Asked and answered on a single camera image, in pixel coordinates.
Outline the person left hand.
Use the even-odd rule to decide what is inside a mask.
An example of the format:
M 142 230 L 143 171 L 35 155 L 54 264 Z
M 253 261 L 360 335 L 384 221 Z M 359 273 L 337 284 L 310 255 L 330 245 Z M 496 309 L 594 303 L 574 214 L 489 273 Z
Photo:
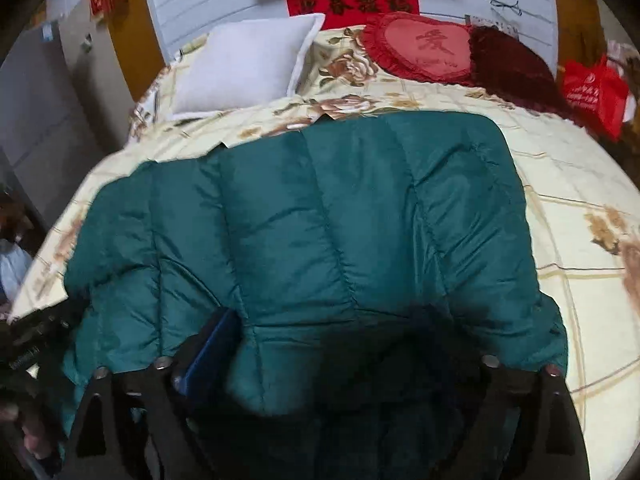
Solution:
M 2 422 L 14 422 L 20 426 L 23 445 L 36 460 L 44 460 L 51 455 L 52 444 L 32 400 L 2 401 L 0 414 Z

